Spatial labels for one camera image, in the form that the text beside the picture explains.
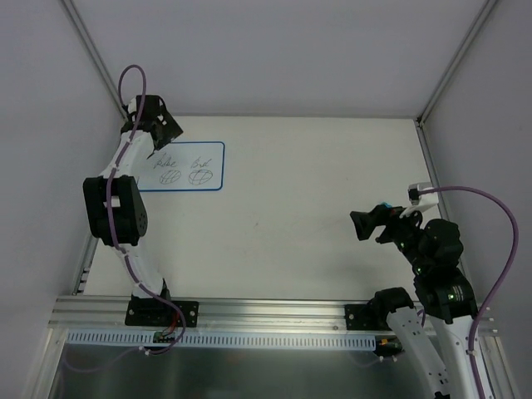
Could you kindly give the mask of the blue framed whiteboard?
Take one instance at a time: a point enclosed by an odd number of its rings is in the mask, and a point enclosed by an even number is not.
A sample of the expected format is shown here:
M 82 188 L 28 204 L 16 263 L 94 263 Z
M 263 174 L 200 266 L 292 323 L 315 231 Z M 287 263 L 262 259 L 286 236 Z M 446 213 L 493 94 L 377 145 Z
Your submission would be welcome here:
M 140 169 L 140 192 L 219 191 L 224 186 L 225 143 L 177 141 L 156 151 Z

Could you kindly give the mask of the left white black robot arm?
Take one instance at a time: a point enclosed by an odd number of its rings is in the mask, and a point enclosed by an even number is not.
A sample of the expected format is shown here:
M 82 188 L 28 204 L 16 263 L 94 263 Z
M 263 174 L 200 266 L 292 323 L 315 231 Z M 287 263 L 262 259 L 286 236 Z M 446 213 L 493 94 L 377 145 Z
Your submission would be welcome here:
M 170 292 L 158 267 L 143 248 L 148 214 L 138 181 L 143 164 L 183 133 L 158 95 L 137 96 L 125 106 L 126 123 L 110 164 L 82 189 L 93 237 L 112 248 L 132 282 L 133 304 L 145 304 L 144 314 L 155 325 L 173 315 Z

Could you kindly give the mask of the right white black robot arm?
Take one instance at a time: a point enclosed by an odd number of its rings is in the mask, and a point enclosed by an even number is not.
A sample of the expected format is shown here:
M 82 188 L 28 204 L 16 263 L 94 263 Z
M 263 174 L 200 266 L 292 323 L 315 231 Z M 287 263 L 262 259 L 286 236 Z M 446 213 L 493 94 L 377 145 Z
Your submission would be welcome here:
M 394 244 L 411 265 L 413 284 L 439 344 L 434 346 L 404 288 L 378 291 L 365 314 L 381 329 L 391 329 L 417 372 L 427 398 L 492 398 L 477 328 L 480 310 L 473 288 L 459 270 L 463 252 L 457 224 L 425 222 L 421 211 L 379 204 L 353 211 L 357 239 L 382 228 L 378 244 Z

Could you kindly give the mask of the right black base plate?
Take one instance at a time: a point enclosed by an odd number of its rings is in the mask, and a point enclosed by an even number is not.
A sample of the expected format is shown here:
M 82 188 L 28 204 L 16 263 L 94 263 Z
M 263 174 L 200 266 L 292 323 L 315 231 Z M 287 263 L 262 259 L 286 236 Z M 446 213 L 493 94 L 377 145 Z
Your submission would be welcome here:
M 371 304 L 349 303 L 344 305 L 344 319 L 348 331 L 385 332 L 391 329 L 386 319 Z

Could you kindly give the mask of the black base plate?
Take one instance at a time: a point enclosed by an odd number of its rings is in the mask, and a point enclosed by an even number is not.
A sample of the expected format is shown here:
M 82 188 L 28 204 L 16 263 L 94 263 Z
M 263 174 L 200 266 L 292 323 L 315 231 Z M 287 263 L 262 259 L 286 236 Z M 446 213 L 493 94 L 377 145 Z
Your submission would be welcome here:
M 344 305 L 344 319 L 348 331 L 385 332 L 391 329 L 386 319 L 371 304 L 349 303 Z
M 185 326 L 195 328 L 199 316 L 200 303 L 197 301 L 172 300 L 185 317 Z M 169 327 L 174 320 L 182 327 L 177 312 L 170 306 L 153 298 L 132 297 L 128 303 L 125 325 L 132 327 Z

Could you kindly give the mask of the aluminium mounting rail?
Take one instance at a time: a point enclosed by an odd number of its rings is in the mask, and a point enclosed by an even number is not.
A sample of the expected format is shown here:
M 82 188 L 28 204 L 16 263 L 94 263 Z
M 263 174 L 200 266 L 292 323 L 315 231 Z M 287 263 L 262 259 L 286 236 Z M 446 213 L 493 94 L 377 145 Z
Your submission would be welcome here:
M 49 328 L 122 329 L 129 298 L 61 296 Z M 195 333 L 348 334 L 343 301 L 199 298 Z

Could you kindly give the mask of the right aluminium corner post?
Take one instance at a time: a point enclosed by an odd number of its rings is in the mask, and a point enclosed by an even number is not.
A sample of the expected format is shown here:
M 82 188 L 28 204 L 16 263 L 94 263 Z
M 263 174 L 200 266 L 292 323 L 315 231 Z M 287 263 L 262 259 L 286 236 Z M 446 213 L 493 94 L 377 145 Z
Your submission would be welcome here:
M 435 89 L 431 93 L 428 101 L 422 108 L 420 114 L 416 118 L 416 123 L 419 126 L 424 126 L 431 113 L 434 111 L 438 101 L 443 96 L 446 88 L 451 84 L 451 80 L 458 71 L 461 63 L 468 54 L 470 48 L 475 43 L 476 38 L 480 35 L 485 24 L 491 17 L 491 14 L 498 6 L 498 0 L 486 0 L 482 3 L 480 11 L 475 15 L 472 23 L 468 27 L 465 35 L 461 39 L 456 48 L 451 60 L 444 70 L 441 78 L 438 80 Z

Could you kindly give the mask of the aluminium corner post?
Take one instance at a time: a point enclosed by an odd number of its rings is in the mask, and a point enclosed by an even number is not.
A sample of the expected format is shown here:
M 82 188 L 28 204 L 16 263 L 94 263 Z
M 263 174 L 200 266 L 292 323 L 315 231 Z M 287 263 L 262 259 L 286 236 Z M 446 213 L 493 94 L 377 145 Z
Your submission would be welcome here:
M 126 118 L 121 100 L 119 98 L 116 82 L 113 80 L 96 44 L 92 38 L 86 23 L 78 10 L 75 1 L 72 0 L 59 0 L 59 5 L 62 7 L 63 12 L 66 15 L 67 20 L 71 24 L 71 27 L 78 38 L 81 47 L 87 54 L 90 63 L 98 75 L 101 84 L 104 86 L 108 96 L 111 98 L 111 102 L 118 111 L 122 119 Z
M 431 113 L 434 111 L 438 101 L 443 96 L 446 88 L 451 84 L 451 80 L 458 71 L 461 63 L 468 54 L 470 48 L 475 43 L 476 38 L 480 35 L 485 24 L 491 17 L 491 14 L 498 6 L 498 0 L 486 0 L 482 3 L 480 11 L 475 15 L 472 23 L 468 27 L 465 35 L 461 39 L 456 48 L 451 60 L 444 70 L 441 78 L 438 80 L 435 89 L 431 93 L 428 101 L 422 108 L 420 114 L 416 118 L 416 123 L 419 126 L 424 126 Z

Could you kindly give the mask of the left aluminium corner post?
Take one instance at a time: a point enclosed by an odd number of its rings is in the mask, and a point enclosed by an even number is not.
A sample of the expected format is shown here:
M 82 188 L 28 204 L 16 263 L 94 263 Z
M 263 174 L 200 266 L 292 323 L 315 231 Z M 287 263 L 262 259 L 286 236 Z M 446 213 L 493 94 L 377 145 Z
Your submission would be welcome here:
M 119 98 L 116 82 L 113 80 L 96 44 L 92 38 L 86 23 L 78 10 L 75 1 L 72 0 L 59 0 L 59 5 L 62 7 L 63 12 L 66 15 L 67 20 L 71 24 L 71 27 L 78 38 L 81 47 L 87 54 L 90 63 L 98 75 L 101 84 L 104 86 L 108 96 L 111 98 L 111 102 L 118 111 L 122 119 L 126 118 L 121 100 Z

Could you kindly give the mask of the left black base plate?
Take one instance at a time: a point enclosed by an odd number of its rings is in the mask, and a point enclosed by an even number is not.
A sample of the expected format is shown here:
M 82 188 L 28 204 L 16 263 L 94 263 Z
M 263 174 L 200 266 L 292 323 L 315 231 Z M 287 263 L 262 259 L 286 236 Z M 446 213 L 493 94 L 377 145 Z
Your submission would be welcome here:
M 200 303 L 197 301 L 172 300 L 185 317 L 185 326 L 195 328 L 199 316 Z M 132 327 L 169 327 L 174 320 L 182 327 L 177 312 L 170 306 L 153 298 L 132 297 L 128 303 L 125 325 Z

